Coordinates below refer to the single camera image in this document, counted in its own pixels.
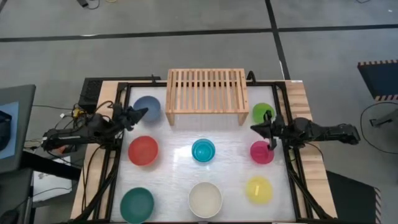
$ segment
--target lime green bowl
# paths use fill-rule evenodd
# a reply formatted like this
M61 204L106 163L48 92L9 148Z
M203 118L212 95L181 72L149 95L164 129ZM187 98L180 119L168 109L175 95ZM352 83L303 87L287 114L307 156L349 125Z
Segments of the lime green bowl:
M120 213L128 223L145 222L154 210L154 197L149 190L136 187L129 190L120 203Z
M258 103L253 107L253 120L256 124L264 122L264 114L267 110L271 110L272 117L275 116L274 109L267 103Z

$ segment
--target concrete floor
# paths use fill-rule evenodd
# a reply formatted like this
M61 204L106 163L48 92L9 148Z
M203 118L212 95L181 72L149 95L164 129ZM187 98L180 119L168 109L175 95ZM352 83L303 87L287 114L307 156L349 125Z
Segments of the concrete floor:
M279 27L398 21L395 0L365 4L354 0L271 3ZM101 0L93 11L82 9L74 0L8 0L0 13L0 38L270 27L261 0L119 0L113 4ZM360 113L374 101L356 65L361 61L397 59L397 31L280 34L291 79L304 81L315 122L359 127ZM165 79L169 68L184 67L244 68L253 70L261 79L283 79L271 33L0 43L0 87L35 84L35 104L72 107L85 77L154 74ZM372 129L367 122L393 109L387 105L371 110L365 116L364 132L371 142L398 152L395 124ZM28 138L41 137L59 120L61 112L34 108ZM398 156L376 151L364 141L358 146L338 142L321 146L327 170L381 189L382 222L396 223ZM70 194L39 208L35 222L68 220L73 198Z

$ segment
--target blue bowl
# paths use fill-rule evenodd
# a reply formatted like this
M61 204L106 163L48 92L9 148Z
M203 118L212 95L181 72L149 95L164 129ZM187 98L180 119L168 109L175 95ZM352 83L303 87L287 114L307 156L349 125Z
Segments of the blue bowl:
M192 156L199 162L208 162L216 154L216 147L207 139L199 139L193 143Z
M139 98L132 106L134 110L148 108L148 112L142 118L143 121L156 121L160 116L160 103L153 96L143 96Z

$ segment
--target red bowl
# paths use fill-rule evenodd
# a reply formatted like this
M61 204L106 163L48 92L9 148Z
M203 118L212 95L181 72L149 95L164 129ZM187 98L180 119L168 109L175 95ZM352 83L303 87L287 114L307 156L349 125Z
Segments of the red bowl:
M155 139L141 136L130 143L129 159L137 166L151 165L158 155L159 148Z

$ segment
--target pink bowl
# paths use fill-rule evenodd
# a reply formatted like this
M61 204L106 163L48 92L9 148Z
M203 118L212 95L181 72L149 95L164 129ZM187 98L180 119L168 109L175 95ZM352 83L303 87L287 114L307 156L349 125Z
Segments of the pink bowl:
M250 155L258 164L268 164L274 159L274 151L269 150L269 144L265 141L256 141L250 147Z

